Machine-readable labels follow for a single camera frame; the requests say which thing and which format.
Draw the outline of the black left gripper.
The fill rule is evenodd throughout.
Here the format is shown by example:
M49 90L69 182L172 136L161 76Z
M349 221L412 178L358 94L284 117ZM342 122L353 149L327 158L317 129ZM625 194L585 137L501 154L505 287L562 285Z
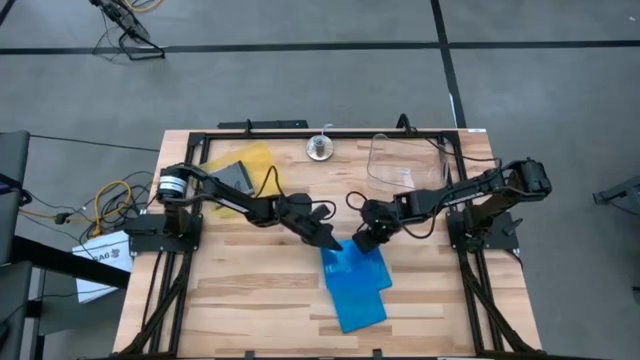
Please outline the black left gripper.
M308 194L280 196L276 211L279 223L298 235L305 244L325 249L342 248L332 235L333 226L323 223L331 211L326 205L314 206Z

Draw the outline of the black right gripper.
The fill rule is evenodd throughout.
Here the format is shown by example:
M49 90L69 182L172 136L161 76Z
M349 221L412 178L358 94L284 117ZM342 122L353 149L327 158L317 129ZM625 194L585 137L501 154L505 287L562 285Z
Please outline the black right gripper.
M366 230L356 232L352 240L363 253L369 253L388 242L387 234L375 232L387 229L397 232L402 225L416 223L416 196L398 194L390 202L366 200L360 209L360 215Z

